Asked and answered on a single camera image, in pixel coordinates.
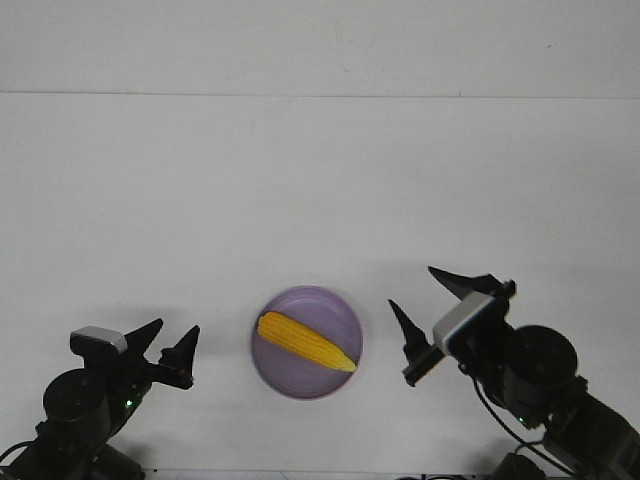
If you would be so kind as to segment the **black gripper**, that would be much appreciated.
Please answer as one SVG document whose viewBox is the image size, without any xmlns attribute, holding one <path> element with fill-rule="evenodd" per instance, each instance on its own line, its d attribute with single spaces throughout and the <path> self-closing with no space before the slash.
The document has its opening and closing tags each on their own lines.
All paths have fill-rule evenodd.
<svg viewBox="0 0 640 480">
<path fill-rule="evenodd" d="M 509 303 L 516 293 L 515 281 L 502 282 L 490 274 L 468 277 L 433 266 L 428 267 L 428 272 L 460 300 L 471 292 L 480 292 L 496 298 L 502 297 Z M 388 303 L 405 340 L 403 352 L 408 365 L 403 370 L 403 376 L 408 385 L 415 386 L 442 359 L 451 356 L 445 356 L 435 345 L 434 339 L 428 341 L 425 333 L 394 300 L 389 299 Z M 502 321 L 495 318 L 470 328 L 469 335 L 454 344 L 455 355 L 452 358 L 456 359 L 467 374 L 476 374 L 482 380 L 496 376 L 501 363 L 501 349 L 506 338 L 513 332 L 513 328 L 506 323 L 505 316 Z"/>
<path fill-rule="evenodd" d="M 85 367 L 104 378 L 112 415 L 132 415 L 153 383 L 179 389 L 193 386 L 200 327 L 193 326 L 173 347 L 164 348 L 155 365 L 146 360 L 145 354 L 162 327 L 163 320 L 158 318 L 125 334 L 125 352 L 107 344 L 74 347 L 74 353 L 84 359 Z"/>
</svg>

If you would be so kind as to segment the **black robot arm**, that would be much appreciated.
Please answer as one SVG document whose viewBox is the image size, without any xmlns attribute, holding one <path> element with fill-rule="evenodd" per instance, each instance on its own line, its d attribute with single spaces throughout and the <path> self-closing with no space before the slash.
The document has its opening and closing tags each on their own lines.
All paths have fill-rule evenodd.
<svg viewBox="0 0 640 480">
<path fill-rule="evenodd" d="M 502 408 L 528 430 L 544 428 L 540 458 L 574 479 L 638 478 L 639 433 L 589 393 L 571 342 L 546 326 L 507 322 L 515 281 L 428 271 L 459 302 L 431 338 L 389 303 L 405 339 L 409 386 L 451 357 L 489 412 Z"/>
<path fill-rule="evenodd" d="M 141 465 L 110 445 L 153 384 L 188 390 L 200 329 L 192 327 L 158 362 L 145 353 L 163 326 L 156 319 L 123 334 L 97 326 L 73 331 L 69 345 L 84 365 L 57 376 L 43 394 L 36 437 L 12 446 L 4 479 L 143 479 Z"/>
</svg>

